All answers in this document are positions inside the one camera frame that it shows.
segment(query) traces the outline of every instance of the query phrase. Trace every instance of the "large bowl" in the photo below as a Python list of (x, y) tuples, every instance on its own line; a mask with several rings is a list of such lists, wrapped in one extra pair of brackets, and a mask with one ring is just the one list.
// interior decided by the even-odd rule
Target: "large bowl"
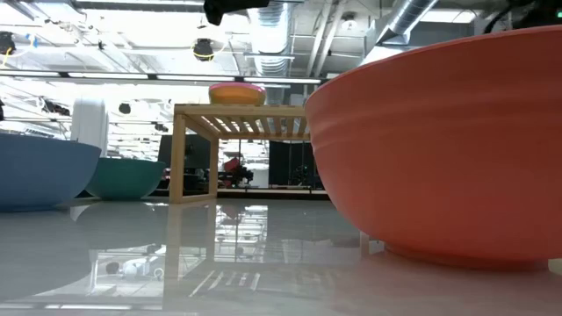
[(69, 140), (0, 133), (0, 212), (68, 201), (88, 184), (101, 149)]
[(424, 47), (306, 103), (340, 212), (399, 254), (476, 268), (562, 257), (562, 26)]
[(86, 190), (107, 200), (143, 198), (158, 187), (164, 167), (164, 162), (100, 158)]

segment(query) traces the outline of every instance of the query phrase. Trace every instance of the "orange bowl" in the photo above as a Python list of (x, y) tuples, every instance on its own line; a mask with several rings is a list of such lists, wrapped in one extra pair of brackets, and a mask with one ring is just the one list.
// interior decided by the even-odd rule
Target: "orange bowl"
[(249, 83), (218, 83), (209, 88), (213, 104), (263, 105), (265, 89)]
[(406, 256), (472, 268), (562, 257), (562, 26), (424, 47), (306, 103), (335, 206)]

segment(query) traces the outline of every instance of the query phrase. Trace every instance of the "yellow bowl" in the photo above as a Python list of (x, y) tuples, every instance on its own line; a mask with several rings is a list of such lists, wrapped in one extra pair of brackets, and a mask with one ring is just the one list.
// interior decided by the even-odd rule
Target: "yellow bowl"
[(209, 88), (212, 104), (263, 105), (265, 89), (249, 83), (218, 83)]

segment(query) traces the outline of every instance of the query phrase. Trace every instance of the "white floor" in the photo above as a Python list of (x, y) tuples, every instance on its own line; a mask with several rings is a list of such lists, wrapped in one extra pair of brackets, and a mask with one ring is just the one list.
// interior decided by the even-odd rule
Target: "white floor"
[(329, 202), (0, 213), (0, 316), (141, 314), (559, 316), (562, 260), (526, 273), (411, 262)]

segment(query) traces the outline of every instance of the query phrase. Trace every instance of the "teal bowl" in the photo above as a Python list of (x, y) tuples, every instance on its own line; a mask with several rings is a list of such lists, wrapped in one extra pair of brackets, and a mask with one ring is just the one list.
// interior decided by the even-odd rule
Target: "teal bowl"
[(86, 191), (104, 200), (143, 198), (158, 187), (165, 166), (164, 162), (100, 158)]

